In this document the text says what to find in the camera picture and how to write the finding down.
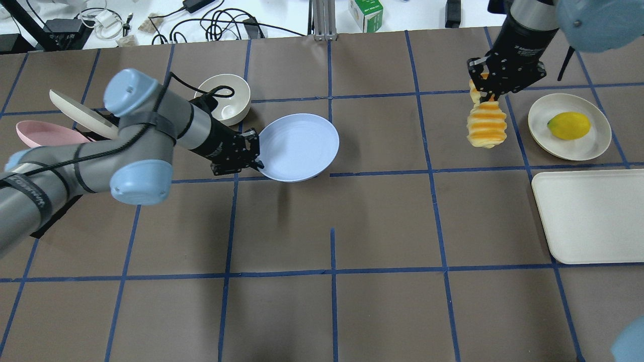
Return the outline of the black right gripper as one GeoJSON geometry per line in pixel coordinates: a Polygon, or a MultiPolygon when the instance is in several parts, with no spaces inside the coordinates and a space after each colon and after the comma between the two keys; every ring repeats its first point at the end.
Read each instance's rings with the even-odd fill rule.
{"type": "Polygon", "coordinates": [[[474,104],[495,102],[545,78],[540,61],[547,48],[547,32],[519,23],[503,23],[492,48],[467,60],[469,96],[474,104]]]}

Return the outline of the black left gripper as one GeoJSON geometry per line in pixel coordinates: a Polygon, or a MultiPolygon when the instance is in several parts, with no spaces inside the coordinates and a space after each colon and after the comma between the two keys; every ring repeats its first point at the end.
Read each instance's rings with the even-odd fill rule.
{"type": "Polygon", "coordinates": [[[207,105],[211,97],[194,98],[194,153],[211,161],[214,175],[239,173],[248,168],[263,170],[255,129],[239,132],[214,119],[207,105]]]}

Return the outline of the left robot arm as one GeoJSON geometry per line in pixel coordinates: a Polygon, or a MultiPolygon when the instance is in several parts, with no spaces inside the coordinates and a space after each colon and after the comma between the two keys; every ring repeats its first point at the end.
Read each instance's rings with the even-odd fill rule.
{"type": "Polygon", "coordinates": [[[2,254],[53,220],[74,197],[109,192],[119,202],[154,205],[167,199],[175,146],[209,160],[214,175],[264,168],[255,129],[232,130],[212,116],[231,85],[201,91],[192,100],[127,68],[110,80],[104,105],[119,119],[117,137],[65,146],[31,147],[7,158],[2,171],[2,254]]]}

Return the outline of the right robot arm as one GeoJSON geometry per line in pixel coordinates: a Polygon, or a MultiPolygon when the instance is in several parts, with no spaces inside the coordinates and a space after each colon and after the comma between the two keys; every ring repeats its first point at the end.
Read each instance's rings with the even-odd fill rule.
{"type": "Polygon", "coordinates": [[[505,20],[490,50],[467,60],[476,107],[545,78],[541,56],[558,31],[569,44],[559,78],[575,51],[601,53],[642,36],[642,1],[490,1],[487,10],[505,20]]]}

